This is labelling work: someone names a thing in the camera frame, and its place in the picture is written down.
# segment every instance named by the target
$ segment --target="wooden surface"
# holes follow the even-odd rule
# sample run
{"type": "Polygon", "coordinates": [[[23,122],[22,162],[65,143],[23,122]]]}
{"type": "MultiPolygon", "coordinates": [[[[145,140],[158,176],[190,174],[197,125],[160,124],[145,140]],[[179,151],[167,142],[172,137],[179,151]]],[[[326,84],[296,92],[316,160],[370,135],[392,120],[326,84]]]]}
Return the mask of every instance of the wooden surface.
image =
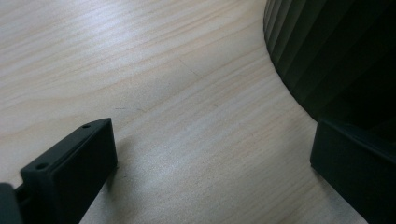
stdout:
{"type": "Polygon", "coordinates": [[[111,117],[119,169],[81,223],[365,223],[310,167],[264,5],[1,0],[0,180],[111,117]]]}

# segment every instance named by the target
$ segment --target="hole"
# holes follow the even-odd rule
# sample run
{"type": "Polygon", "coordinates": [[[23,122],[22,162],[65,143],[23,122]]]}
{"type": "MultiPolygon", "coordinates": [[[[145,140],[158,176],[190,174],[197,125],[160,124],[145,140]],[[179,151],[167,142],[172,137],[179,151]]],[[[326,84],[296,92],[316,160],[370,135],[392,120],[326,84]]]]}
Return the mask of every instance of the hole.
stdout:
{"type": "Polygon", "coordinates": [[[42,169],[45,169],[47,166],[49,166],[48,163],[40,163],[40,164],[38,164],[35,168],[36,168],[37,170],[42,170],[42,169]]]}

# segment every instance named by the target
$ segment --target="ribbed container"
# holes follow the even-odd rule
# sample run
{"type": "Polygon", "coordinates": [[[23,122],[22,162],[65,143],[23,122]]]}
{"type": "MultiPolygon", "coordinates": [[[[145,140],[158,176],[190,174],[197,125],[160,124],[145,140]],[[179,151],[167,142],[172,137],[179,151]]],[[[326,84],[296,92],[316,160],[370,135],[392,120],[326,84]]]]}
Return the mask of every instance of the ribbed container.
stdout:
{"type": "Polygon", "coordinates": [[[268,0],[264,36],[296,101],[396,142],[396,3],[268,0]]]}

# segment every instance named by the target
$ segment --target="light wood tabletop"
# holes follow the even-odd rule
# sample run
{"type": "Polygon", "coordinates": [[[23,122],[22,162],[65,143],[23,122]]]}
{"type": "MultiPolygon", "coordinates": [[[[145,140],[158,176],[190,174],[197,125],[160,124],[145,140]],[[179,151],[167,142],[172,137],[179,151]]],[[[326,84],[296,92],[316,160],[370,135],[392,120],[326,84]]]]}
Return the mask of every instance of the light wood tabletop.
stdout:
{"type": "Polygon", "coordinates": [[[365,223],[310,167],[317,124],[271,63],[264,7],[1,0],[0,181],[112,118],[119,169],[81,223],[365,223]]]}

